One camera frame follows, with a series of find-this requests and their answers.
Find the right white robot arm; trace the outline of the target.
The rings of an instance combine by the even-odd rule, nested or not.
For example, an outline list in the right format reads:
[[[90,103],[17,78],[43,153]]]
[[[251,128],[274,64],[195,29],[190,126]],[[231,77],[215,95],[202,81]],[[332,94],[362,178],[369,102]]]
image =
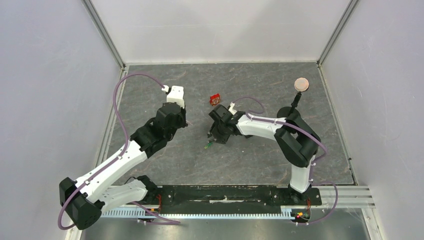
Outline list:
[[[213,124],[207,136],[217,144],[226,144],[230,136],[261,137],[275,141],[291,164],[289,199],[295,204],[302,204],[309,198],[312,164],[318,150],[326,152],[327,149],[297,110],[283,107],[277,118],[270,118],[218,104],[209,116]]]

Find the green battery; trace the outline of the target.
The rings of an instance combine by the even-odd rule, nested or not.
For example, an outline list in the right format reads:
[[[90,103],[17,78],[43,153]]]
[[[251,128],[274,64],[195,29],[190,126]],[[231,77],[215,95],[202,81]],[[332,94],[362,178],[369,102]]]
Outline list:
[[[207,145],[204,146],[204,149],[208,149],[213,143],[213,141],[208,142]]]

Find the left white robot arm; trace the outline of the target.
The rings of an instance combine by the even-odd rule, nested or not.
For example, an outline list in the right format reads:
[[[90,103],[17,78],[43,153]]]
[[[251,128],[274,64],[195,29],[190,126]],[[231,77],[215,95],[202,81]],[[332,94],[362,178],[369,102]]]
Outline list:
[[[178,129],[187,127],[186,113],[183,103],[163,103],[156,116],[129,136],[120,150],[105,162],[76,180],[64,178],[59,183],[61,210],[58,227],[61,230],[69,229],[62,225],[64,213],[73,222],[73,227],[84,230],[109,209],[129,202],[152,204],[157,198],[157,191],[145,181],[135,179],[116,190],[109,187],[131,168],[163,149]]]

